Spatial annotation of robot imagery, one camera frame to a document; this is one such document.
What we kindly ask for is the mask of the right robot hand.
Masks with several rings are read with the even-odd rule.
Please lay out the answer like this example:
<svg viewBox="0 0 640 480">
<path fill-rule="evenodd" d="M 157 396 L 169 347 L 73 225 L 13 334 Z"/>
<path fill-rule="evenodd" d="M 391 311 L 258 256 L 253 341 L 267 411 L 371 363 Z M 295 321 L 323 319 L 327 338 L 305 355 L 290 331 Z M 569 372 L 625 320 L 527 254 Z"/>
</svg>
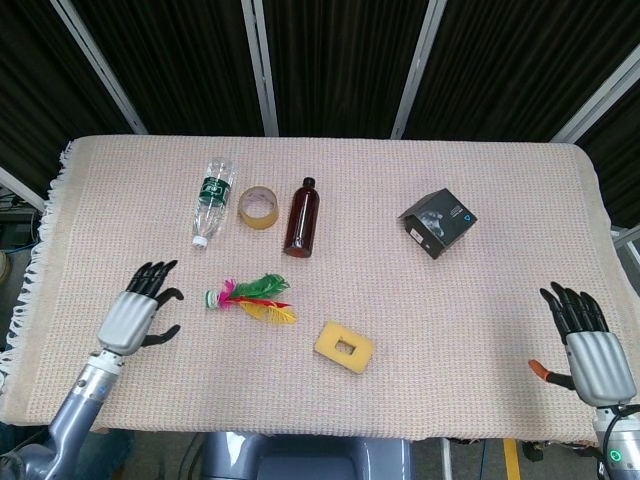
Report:
<svg viewBox="0 0 640 480">
<path fill-rule="evenodd" d="M 557 282 L 540 290 L 560 336 L 569 372 L 561 374 L 528 361 L 541 380 L 576 392 L 596 409 L 628 405 L 637 387 L 624 349 L 609 329 L 599 303 L 586 292 L 576 292 Z"/>
</svg>

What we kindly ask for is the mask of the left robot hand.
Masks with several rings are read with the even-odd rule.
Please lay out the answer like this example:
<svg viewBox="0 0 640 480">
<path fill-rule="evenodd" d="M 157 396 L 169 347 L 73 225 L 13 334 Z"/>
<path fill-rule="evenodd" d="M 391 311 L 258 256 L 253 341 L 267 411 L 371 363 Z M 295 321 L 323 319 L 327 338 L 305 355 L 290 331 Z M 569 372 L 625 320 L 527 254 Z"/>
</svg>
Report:
<svg viewBox="0 0 640 480">
<path fill-rule="evenodd" d="M 184 299 L 182 292 L 174 287 L 160 292 L 177 263 L 177 260 L 147 262 L 134 273 L 98 330 L 97 338 L 103 349 L 120 356 L 131 356 L 140 348 L 165 344 L 178 334 L 179 324 L 160 334 L 149 332 L 162 306 L 171 299 Z"/>
</svg>

